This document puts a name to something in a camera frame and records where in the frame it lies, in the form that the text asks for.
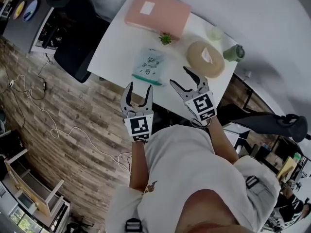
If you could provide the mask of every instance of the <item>shirt sleeve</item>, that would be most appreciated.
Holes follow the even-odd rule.
[[[257,212],[257,231],[267,221],[280,192],[276,175],[266,166],[250,156],[239,159],[234,166],[243,175],[245,181],[251,176],[256,176],[258,183],[246,188],[247,196]]]
[[[110,203],[105,220],[107,233],[124,233],[127,220],[138,217],[137,206],[143,193],[127,186],[119,186]]]

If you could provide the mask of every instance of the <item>person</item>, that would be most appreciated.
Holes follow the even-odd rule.
[[[132,144],[129,187],[119,186],[105,220],[107,233],[258,232],[280,191],[275,175],[250,156],[239,159],[217,117],[209,134],[173,125]]]
[[[266,229],[280,232],[310,214],[311,204],[307,202],[309,199],[305,203],[299,200],[293,193],[293,183],[294,181],[289,180],[281,190],[275,208],[264,225]]]

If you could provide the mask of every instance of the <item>black strap buckle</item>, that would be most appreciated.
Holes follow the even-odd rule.
[[[259,179],[252,175],[252,176],[249,176],[247,179],[246,179],[246,187],[248,189],[251,189],[254,185],[258,184],[259,183]]]
[[[126,221],[125,232],[142,232],[141,221],[137,218],[131,218]]]

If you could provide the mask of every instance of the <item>small potted plant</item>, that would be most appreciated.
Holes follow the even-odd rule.
[[[172,43],[173,38],[170,33],[162,33],[159,37],[163,45],[169,45]]]

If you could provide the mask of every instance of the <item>pink folder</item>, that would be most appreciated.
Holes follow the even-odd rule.
[[[125,22],[158,33],[170,33],[178,40],[191,7],[178,0],[134,0]]]

